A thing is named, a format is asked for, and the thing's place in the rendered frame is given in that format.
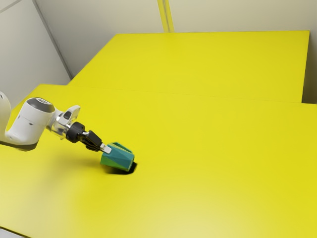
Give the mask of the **teal faceted mug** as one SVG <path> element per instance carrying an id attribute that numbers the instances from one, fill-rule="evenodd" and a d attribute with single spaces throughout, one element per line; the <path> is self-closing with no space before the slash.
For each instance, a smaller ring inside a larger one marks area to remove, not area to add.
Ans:
<path id="1" fill-rule="evenodd" d="M 100 162 L 102 165 L 126 172 L 130 171 L 134 161 L 134 154 L 131 150 L 118 142 L 110 143 L 108 145 L 103 144 L 101 149 L 103 151 Z"/>

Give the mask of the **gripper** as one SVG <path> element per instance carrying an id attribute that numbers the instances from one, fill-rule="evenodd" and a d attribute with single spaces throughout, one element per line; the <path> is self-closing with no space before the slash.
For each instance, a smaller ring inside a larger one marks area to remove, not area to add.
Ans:
<path id="1" fill-rule="evenodd" d="M 74 122 L 66 133 L 66 139 L 72 143 L 82 142 L 88 150 L 102 151 L 109 154 L 112 149 L 103 144 L 102 140 L 91 130 L 85 131 L 85 126 Z"/>

